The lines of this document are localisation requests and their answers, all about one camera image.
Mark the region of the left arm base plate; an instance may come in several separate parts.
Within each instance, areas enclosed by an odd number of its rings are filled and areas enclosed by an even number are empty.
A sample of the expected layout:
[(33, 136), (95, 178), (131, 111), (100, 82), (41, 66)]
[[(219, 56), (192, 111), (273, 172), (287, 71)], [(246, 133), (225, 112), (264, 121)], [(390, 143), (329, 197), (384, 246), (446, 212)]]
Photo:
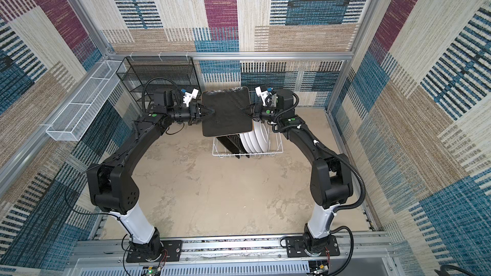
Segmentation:
[(160, 244), (135, 244), (130, 242), (126, 263), (178, 262), (182, 250), (182, 240), (161, 240)]

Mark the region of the floral square plate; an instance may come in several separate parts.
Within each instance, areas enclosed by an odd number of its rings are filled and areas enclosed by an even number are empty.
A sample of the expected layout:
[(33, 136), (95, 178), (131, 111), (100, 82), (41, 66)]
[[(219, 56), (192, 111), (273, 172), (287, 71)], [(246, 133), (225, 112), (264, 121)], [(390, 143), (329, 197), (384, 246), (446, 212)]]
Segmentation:
[(217, 140), (233, 155), (235, 155), (236, 158), (240, 158), (240, 150), (237, 148), (237, 146), (230, 140), (228, 136), (221, 136), (217, 137)]

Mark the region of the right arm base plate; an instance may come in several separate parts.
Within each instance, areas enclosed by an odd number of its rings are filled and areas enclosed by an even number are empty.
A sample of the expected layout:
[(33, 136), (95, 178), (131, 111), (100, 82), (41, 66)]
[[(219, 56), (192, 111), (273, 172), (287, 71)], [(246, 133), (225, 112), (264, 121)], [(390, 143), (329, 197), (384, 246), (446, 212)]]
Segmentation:
[(336, 237), (328, 235), (321, 239), (303, 236), (284, 236), (280, 245), (286, 249), (289, 258), (339, 256), (340, 249)]

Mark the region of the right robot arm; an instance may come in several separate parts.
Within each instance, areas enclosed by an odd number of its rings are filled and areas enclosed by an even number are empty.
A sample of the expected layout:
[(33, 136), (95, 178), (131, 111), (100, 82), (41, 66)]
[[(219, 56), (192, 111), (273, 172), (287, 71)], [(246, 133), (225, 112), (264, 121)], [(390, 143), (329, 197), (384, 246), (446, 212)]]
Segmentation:
[(269, 123), (273, 133), (284, 135), (311, 164), (309, 189), (315, 207), (304, 227), (303, 244), (306, 254), (319, 256), (333, 244), (333, 235), (341, 231), (340, 227), (331, 228), (336, 214), (363, 203), (364, 181), (346, 155), (326, 147), (295, 113), (297, 94), (288, 89), (258, 89), (262, 101), (239, 108), (254, 121)]

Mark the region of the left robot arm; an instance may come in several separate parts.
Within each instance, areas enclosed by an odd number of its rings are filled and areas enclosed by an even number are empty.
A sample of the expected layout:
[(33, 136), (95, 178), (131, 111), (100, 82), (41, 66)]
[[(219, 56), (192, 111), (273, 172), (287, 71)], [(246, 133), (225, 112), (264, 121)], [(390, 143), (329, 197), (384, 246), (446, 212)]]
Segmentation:
[(173, 123), (192, 125), (214, 113), (195, 98), (185, 93), (176, 104), (172, 91), (156, 93), (153, 101), (143, 104), (143, 114), (134, 122), (130, 138), (86, 172), (92, 204), (116, 218), (129, 236), (129, 250), (145, 261), (156, 261), (163, 246), (159, 230), (148, 222), (139, 206), (140, 191), (132, 174), (148, 148)]

